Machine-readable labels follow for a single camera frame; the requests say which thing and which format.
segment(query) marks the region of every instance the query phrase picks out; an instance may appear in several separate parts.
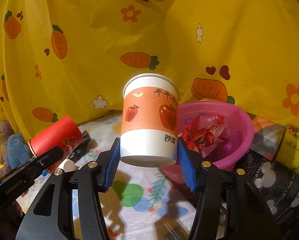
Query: blue plush toy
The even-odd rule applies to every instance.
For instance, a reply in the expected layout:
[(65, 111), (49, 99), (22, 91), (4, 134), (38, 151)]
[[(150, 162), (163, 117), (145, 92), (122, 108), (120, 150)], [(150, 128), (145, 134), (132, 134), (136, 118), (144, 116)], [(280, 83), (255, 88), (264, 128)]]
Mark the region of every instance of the blue plush toy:
[(6, 145), (8, 152), (7, 162), (11, 166), (12, 170), (31, 159), (29, 156), (30, 148), (23, 143), (21, 132), (18, 134), (12, 134), (8, 138)]

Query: red cylinder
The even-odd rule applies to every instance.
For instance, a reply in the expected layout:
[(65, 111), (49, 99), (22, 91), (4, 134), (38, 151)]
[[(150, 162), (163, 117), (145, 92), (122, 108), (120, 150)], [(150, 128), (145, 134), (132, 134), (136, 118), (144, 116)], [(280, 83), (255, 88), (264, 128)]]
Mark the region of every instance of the red cylinder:
[(69, 116), (65, 116), (29, 140), (29, 147), (36, 157), (55, 146), (62, 148), (63, 158), (47, 168), (49, 172), (53, 173), (82, 142), (81, 131)]

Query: pink bucket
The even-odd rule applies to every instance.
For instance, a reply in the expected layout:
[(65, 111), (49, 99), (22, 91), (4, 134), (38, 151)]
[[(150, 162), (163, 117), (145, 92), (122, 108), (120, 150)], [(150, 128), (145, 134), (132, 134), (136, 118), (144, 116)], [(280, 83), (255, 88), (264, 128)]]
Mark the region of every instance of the pink bucket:
[(182, 132), (199, 114), (212, 113), (225, 116), (230, 138), (219, 144), (205, 160), (213, 162), (218, 168), (232, 171), (235, 163), (249, 149), (254, 126), (249, 115), (239, 107), (218, 101), (186, 103), (178, 107), (178, 132)]

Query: brown plush toy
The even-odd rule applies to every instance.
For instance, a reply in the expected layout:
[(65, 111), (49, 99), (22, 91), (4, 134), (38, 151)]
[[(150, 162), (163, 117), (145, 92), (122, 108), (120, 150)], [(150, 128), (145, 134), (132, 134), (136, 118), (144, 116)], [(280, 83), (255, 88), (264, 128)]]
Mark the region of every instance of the brown plush toy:
[(7, 148), (5, 143), (8, 141), (8, 138), (13, 133), (14, 133), (13, 128), (11, 127), (9, 122), (0, 122), (0, 145), (1, 145), (0, 164), (3, 165), (3, 167), (0, 168), (0, 177), (11, 170), (11, 166), (8, 164), (6, 160)]

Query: yellow tablecloth backdrop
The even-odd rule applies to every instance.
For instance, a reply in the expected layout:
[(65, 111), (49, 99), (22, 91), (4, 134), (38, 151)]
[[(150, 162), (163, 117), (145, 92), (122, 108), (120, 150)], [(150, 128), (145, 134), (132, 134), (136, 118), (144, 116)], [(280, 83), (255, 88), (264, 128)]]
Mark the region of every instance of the yellow tablecloth backdrop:
[(122, 109), (124, 84), (146, 72), (171, 78), (179, 103), (299, 126), (299, 2), (0, 0), (0, 122), (25, 139)]

